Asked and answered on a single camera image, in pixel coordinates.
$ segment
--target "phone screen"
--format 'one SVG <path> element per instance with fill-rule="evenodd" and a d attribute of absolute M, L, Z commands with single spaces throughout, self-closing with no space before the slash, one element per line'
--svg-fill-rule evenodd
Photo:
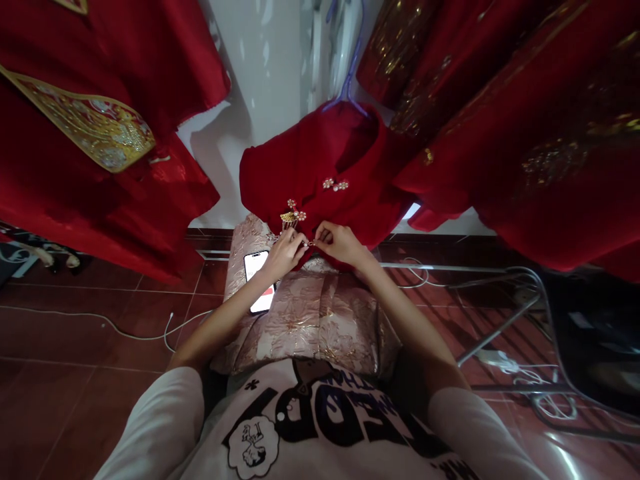
<path fill-rule="evenodd" d="M 268 251 L 250 253 L 245 255 L 245 275 L 249 281 L 255 273 L 262 268 L 267 261 Z M 275 286 L 270 286 L 251 306 L 251 313 L 258 313 L 269 310 L 271 301 L 275 295 Z"/>

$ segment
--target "red garment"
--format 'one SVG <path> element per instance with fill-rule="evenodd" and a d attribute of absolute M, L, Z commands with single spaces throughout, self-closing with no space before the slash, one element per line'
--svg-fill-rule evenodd
<path fill-rule="evenodd" d="M 395 108 L 427 41 L 441 0 L 385 0 L 356 77 L 360 86 Z"/>
<path fill-rule="evenodd" d="M 156 136 L 229 93 L 231 80 L 195 0 L 91 0 L 88 20 Z"/>
<path fill-rule="evenodd" d="M 550 13 L 549 4 L 549 0 L 444 2 L 391 128 L 426 145 L 506 64 L 518 42 Z"/>
<path fill-rule="evenodd" d="M 604 95 L 602 105 L 610 103 L 611 86 L 589 89 L 588 75 L 637 28 L 639 15 L 633 0 L 563 4 L 441 130 L 429 151 L 396 177 L 394 184 L 423 201 L 409 224 L 432 230 L 474 206 L 508 244 L 559 270 L 596 261 L 639 240 L 636 143 L 588 145 L 586 161 L 568 162 L 570 175 L 533 191 L 523 182 L 526 153 L 536 145 L 551 149 L 542 166 L 561 165 L 558 158 L 574 148 L 573 137 L 563 136 L 575 133 L 567 129 L 572 113 L 591 116 L 575 124 L 583 130 L 592 128 L 590 120 L 606 117 L 581 107 L 584 98 L 596 93 Z M 629 58 L 637 64 L 638 54 Z M 583 85 L 586 90 L 577 95 Z M 636 87 L 619 113 L 635 112 L 638 98 Z M 568 147 L 556 155 L 549 142 L 558 138 L 562 144 L 567 140 Z"/>
<path fill-rule="evenodd" d="M 401 168 L 403 144 L 386 128 L 376 110 L 365 106 L 365 118 L 348 103 L 308 114 L 264 145 L 245 150 L 240 162 L 243 205 L 278 235 L 288 200 L 306 214 L 297 230 L 310 240 L 323 220 L 351 228 L 368 248 L 374 248 L 395 228 L 413 196 L 389 179 Z M 326 180 L 333 185 L 324 188 Z M 345 189 L 334 190 L 342 182 Z M 310 248 L 300 260 L 308 260 Z M 332 257 L 336 268 L 348 269 Z"/>
<path fill-rule="evenodd" d="M 111 174 L 0 77 L 11 112 L 0 133 L 0 218 L 161 281 L 200 260 L 184 233 L 219 196 L 174 131 L 220 101 L 229 81 L 198 11 L 195 0 L 94 0 L 88 18 L 51 0 L 5 5 L 5 71 L 63 89 L 70 103 L 85 95 L 131 106 L 156 129 L 149 158 L 170 159 Z"/>

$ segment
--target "red floor tile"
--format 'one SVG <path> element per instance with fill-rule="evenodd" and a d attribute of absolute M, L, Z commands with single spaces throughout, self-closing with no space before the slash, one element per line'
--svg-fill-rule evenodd
<path fill-rule="evenodd" d="M 139 337 L 156 337 L 164 334 L 173 312 L 169 331 L 185 321 L 191 295 L 182 293 L 135 292 L 126 311 L 118 320 L 125 332 Z M 179 331 L 167 336 L 174 347 Z M 172 352 L 164 340 L 140 341 L 120 335 L 113 338 L 108 355 L 102 365 L 148 371 L 166 370 Z"/>
<path fill-rule="evenodd" d="M 208 295 L 224 295 L 225 283 L 227 281 L 227 261 L 205 262 L 200 275 L 200 282 L 196 293 L 206 293 Z"/>
<path fill-rule="evenodd" d="M 385 270 L 396 285 L 404 287 L 419 285 L 421 283 L 421 281 L 407 269 L 386 268 Z M 448 277 L 445 272 L 431 271 L 429 273 L 429 281 L 432 283 L 446 284 L 447 279 Z M 454 297 L 448 289 L 443 287 L 425 284 L 418 288 L 403 289 L 403 292 L 416 305 L 432 305 L 434 307 L 458 306 L 457 298 Z"/>
<path fill-rule="evenodd" d="M 133 292 L 6 285 L 0 303 L 40 310 L 105 315 L 116 325 Z M 0 308 L 0 355 L 101 365 L 116 333 L 101 318 Z"/>
<path fill-rule="evenodd" d="M 549 478 L 595 480 L 640 476 L 638 447 L 562 434 L 540 422 L 530 407 L 509 403 L 509 408 L 520 430 L 523 448 Z M 557 422 L 572 427 L 605 427 L 593 418 Z"/>
<path fill-rule="evenodd" d="M 434 243 L 382 242 L 378 251 L 386 263 L 404 263 L 405 258 L 414 257 L 424 265 L 447 265 L 442 246 Z"/>
<path fill-rule="evenodd" d="M 158 376 L 96 369 L 40 480 L 93 478 L 120 440 L 138 398 Z"/>
<path fill-rule="evenodd" d="M 198 315 L 199 313 L 206 312 L 208 310 L 215 310 L 222 305 L 222 300 L 223 298 L 221 295 L 194 295 L 186 320 Z M 202 315 L 185 325 L 181 329 L 177 346 L 182 345 L 206 318 L 207 315 Z"/>
<path fill-rule="evenodd" d="M 468 312 L 458 307 L 420 307 L 444 339 L 454 357 L 460 356 L 473 346 L 479 336 L 469 322 Z M 492 385 L 496 383 L 493 368 L 472 357 L 462 365 L 462 373 L 472 385 Z M 482 393 L 483 398 L 502 399 L 502 394 Z"/>
<path fill-rule="evenodd" d="M 60 262 L 66 256 L 57 255 Z M 67 287 L 100 287 L 117 289 L 135 289 L 142 274 L 120 267 L 106 260 L 94 258 L 78 276 L 73 276 L 66 267 L 60 268 L 52 275 L 42 262 L 37 262 L 20 279 L 12 279 L 12 283 L 37 283 L 40 285 L 59 285 Z"/>
<path fill-rule="evenodd" d="M 0 360 L 0 403 L 9 394 L 25 362 L 20 360 Z"/>
<path fill-rule="evenodd" d="M 66 313 L 98 313 L 118 317 L 127 306 L 132 291 L 8 284 L 0 289 L 0 305 Z M 0 318 L 8 312 L 0 309 Z"/>
<path fill-rule="evenodd" d="M 28 363 L 0 404 L 0 478 L 35 480 L 93 369 Z"/>
<path fill-rule="evenodd" d="M 184 272 L 182 275 L 182 280 L 175 285 L 169 285 L 145 275 L 144 277 L 142 277 L 142 280 L 140 280 L 138 290 L 193 293 L 193 291 L 195 290 L 195 286 L 198 283 L 198 279 L 200 278 L 200 272 L 202 272 L 202 268 L 203 264 L 199 263 L 192 269 Z"/>
<path fill-rule="evenodd" d="M 513 310 L 504 309 L 466 309 L 474 318 L 483 334 L 504 323 Z M 557 357 L 550 342 L 532 322 L 519 318 L 498 338 L 491 342 L 492 346 L 504 351 L 507 356 L 520 365 L 557 365 Z"/>

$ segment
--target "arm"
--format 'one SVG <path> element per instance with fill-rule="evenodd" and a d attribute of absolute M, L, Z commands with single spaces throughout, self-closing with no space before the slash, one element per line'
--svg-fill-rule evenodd
<path fill-rule="evenodd" d="M 294 229 L 280 235 L 264 266 L 234 296 L 212 312 L 171 359 L 168 370 L 192 367 L 200 371 L 228 342 L 238 323 L 258 298 L 291 271 L 309 247 L 307 238 Z"/>
<path fill-rule="evenodd" d="M 348 227 L 324 221 L 314 243 L 320 250 L 356 268 L 378 299 L 407 350 L 421 362 L 430 394 L 445 387 L 469 389 L 447 344 L 431 322 L 389 278 Z"/>

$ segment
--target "purple hanger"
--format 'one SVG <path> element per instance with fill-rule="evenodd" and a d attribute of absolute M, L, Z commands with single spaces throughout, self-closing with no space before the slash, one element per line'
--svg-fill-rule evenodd
<path fill-rule="evenodd" d="M 364 108 L 358 105 L 358 102 L 356 102 L 354 99 L 351 98 L 351 80 L 353 78 L 353 71 L 355 70 L 356 60 L 358 60 L 358 53 L 360 53 L 360 46 L 362 44 L 362 25 L 365 22 L 365 2 L 364 0 L 360 0 L 360 2 L 362 3 L 362 20 L 360 21 L 360 30 L 358 32 L 358 40 L 355 43 L 355 50 L 353 51 L 353 56 L 351 58 L 351 64 L 349 66 L 349 72 L 347 73 L 347 78 L 345 78 L 345 82 L 342 84 L 342 90 L 340 92 L 340 95 L 338 95 L 336 98 L 331 100 L 328 104 L 326 104 L 325 107 L 322 109 L 322 112 L 326 112 L 330 108 L 336 106 L 338 103 L 342 101 L 342 99 L 346 97 L 347 101 L 350 104 L 352 104 L 356 108 L 356 110 L 358 110 L 358 112 L 362 113 L 362 115 L 364 115 L 365 117 L 369 117 L 369 114 L 364 110 Z M 333 0 L 331 2 L 331 6 L 329 7 L 329 12 L 327 14 L 327 23 L 331 21 L 331 18 L 335 14 L 335 10 L 337 6 L 338 6 L 338 0 Z"/>

